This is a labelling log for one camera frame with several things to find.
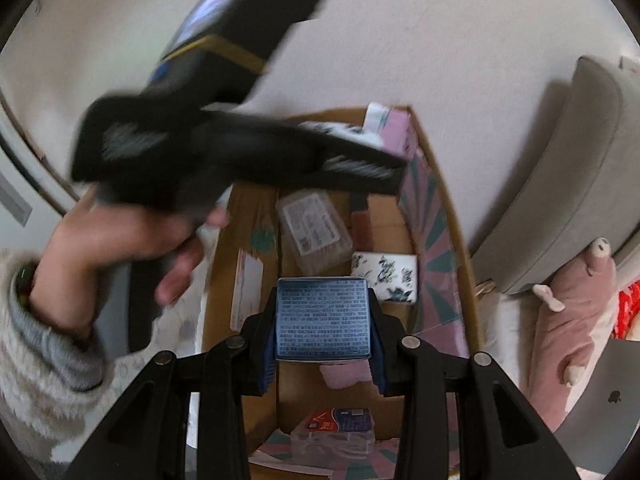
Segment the grey knitted sleeve forearm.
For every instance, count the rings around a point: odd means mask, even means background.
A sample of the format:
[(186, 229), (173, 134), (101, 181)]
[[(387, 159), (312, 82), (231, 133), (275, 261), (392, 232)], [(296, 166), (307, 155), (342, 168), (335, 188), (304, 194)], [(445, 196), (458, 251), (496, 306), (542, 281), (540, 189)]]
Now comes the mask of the grey knitted sleeve forearm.
[(93, 411), (105, 414), (126, 388), (102, 344), (59, 334), (32, 316), (21, 295), (36, 257), (1, 252), (1, 422), (40, 479), (59, 479), (66, 463), (52, 452), (85, 431)]

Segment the person's left hand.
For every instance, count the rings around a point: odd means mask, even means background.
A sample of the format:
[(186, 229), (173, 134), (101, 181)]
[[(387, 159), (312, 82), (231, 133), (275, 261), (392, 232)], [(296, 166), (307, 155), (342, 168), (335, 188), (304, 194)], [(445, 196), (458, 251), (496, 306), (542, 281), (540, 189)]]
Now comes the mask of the person's left hand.
[(86, 338), (98, 310), (99, 270), (168, 254), (175, 255), (174, 263), (154, 290), (163, 307), (186, 292), (204, 258), (192, 223), (141, 206), (101, 203), (92, 186), (55, 229), (40, 258), (29, 295), (32, 315), (61, 334)]

